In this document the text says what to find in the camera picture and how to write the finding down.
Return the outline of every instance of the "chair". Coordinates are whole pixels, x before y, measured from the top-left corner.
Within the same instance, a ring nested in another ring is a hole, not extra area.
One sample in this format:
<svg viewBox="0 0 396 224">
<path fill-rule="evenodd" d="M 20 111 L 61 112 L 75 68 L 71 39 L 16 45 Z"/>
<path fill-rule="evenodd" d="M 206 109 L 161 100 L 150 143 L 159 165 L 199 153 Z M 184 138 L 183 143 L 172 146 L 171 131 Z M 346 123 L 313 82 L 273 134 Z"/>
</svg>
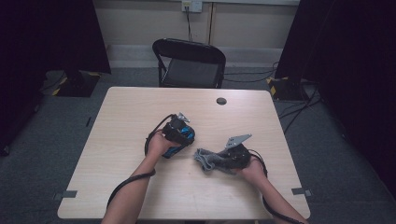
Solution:
<svg viewBox="0 0 396 224">
<path fill-rule="evenodd" d="M 221 88 L 226 59 L 219 49 L 172 38 L 155 41 L 152 49 L 158 59 L 160 87 Z M 171 59 L 168 67 L 163 58 Z"/>
</svg>

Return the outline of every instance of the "electrical outlet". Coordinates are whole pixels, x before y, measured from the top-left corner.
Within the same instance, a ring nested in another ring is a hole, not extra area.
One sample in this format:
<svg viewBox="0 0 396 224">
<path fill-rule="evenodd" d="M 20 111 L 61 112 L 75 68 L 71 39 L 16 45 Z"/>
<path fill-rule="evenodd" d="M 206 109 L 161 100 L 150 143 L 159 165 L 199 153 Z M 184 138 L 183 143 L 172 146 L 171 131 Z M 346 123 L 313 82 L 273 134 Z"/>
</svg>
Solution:
<svg viewBox="0 0 396 224">
<path fill-rule="evenodd" d="M 202 2 L 201 1 L 192 1 L 191 11 L 192 12 L 202 12 Z"/>
<path fill-rule="evenodd" d="M 191 11 L 191 7 L 192 1 L 181 1 L 181 11 L 186 11 L 186 8 Z"/>
</svg>

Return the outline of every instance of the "wall baseboard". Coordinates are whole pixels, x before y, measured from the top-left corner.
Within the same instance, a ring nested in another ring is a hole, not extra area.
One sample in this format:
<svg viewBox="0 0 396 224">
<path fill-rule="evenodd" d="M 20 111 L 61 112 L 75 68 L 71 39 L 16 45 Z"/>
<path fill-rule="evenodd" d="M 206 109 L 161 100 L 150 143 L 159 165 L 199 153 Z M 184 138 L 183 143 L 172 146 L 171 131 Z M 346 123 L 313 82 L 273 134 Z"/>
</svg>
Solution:
<svg viewBox="0 0 396 224">
<path fill-rule="evenodd" d="M 272 67 L 278 62 L 283 49 L 219 49 L 227 58 L 227 67 Z M 109 45 L 107 57 L 110 67 L 157 67 L 151 46 Z"/>
</svg>

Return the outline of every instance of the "wooden table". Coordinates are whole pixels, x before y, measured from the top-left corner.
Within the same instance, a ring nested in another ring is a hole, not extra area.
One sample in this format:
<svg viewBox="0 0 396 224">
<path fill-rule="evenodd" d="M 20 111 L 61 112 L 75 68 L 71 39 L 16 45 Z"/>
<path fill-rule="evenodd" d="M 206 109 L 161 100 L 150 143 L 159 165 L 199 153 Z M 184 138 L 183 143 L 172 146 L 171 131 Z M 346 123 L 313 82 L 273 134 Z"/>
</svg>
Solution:
<svg viewBox="0 0 396 224">
<path fill-rule="evenodd" d="M 225 98 L 226 105 L 217 104 Z M 229 137 L 251 133 L 244 146 L 260 152 L 269 179 L 304 217 L 310 211 L 267 91 L 113 87 L 109 89 L 63 198 L 60 218 L 102 218 L 112 190 L 143 160 L 149 132 L 169 114 L 191 120 L 192 145 L 162 158 L 151 178 L 139 219 L 267 219 L 260 193 L 244 179 L 204 173 L 197 148 L 224 149 Z"/>
</svg>

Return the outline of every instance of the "wall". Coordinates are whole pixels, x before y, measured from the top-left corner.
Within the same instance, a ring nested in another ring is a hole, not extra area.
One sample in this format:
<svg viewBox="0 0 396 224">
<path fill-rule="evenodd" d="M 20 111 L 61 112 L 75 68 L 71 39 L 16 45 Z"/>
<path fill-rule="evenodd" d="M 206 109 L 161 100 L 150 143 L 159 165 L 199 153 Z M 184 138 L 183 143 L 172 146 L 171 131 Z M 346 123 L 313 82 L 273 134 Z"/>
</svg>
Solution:
<svg viewBox="0 0 396 224">
<path fill-rule="evenodd" d="M 179 1 L 97 0 L 94 4 L 108 45 L 151 45 L 163 37 L 188 39 L 187 16 Z M 210 38 L 219 47 L 282 49 L 296 9 L 203 2 L 202 13 L 190 14 L 192 39 L 208 43 Z"/>
<path fill-rule="evenodd" d="M 204 1 L 201 13 L 190 13 L 192 40 L 219 47 L 227 66 L 272 66 L 280 58 L 299 1 L 226 1 Z M 107 52 L 112 67 L 153 66 L 150 46 L 155 40 L 189 39 L 180 1 L 94 0 L 94 4 L 105 44 L 111 46 Z"/>
</svg>

